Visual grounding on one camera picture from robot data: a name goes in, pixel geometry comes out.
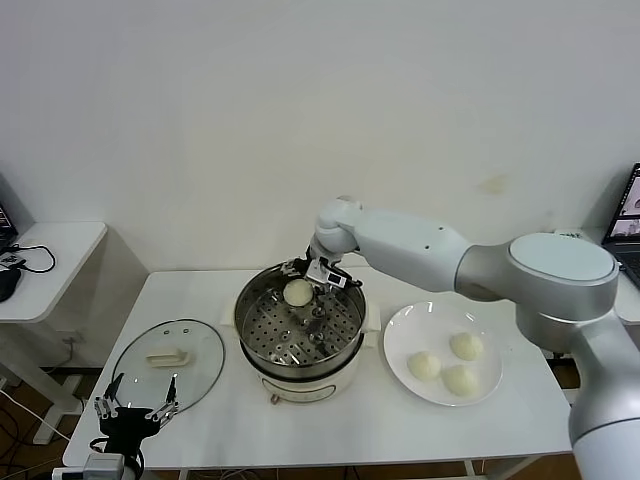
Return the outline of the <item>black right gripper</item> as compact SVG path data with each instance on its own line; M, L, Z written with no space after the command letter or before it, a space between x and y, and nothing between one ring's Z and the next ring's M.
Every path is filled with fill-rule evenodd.
M303 260L294 258L282 263L280 271L285 276L299 276L302 271L305 276L323 276L325 274L325 266L321 257L307 255ZM346 286L351 288L360 288L363 285L361 280L349 278Z

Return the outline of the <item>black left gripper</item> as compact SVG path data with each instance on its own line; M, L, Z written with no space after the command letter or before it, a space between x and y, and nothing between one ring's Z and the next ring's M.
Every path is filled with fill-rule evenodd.
M153 422L164 426L178 412L177 375L171 377L164 403L153 411L143 407L121 407L117 392L123 377L124 373L119 373L104 393L94 398L94 409L108 444L140 445L153 435Z

